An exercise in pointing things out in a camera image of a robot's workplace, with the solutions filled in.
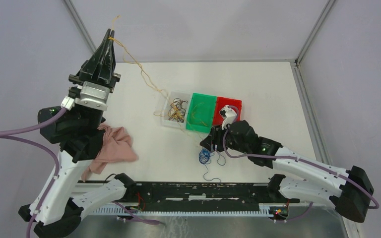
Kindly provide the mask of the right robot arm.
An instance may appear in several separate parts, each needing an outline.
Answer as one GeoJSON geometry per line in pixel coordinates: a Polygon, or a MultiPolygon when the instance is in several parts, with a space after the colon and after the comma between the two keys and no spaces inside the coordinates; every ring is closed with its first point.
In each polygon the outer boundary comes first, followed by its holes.
{"type": "Polygon", "coordinates": [[[225,152],[229,157],[229,150],[238,151],[238,158],[246,157],[257,166],[297,176],[293,179],[275,174],[271,178],[266,194],[272,202],[286,198],[318,203],[357,223],[365,221],[369,210],[379,208],[364,169],[339,168],[304,157],[277,141],[258,136],[245,120],[213,126],[200,146],[210,152],[225,152]]]}

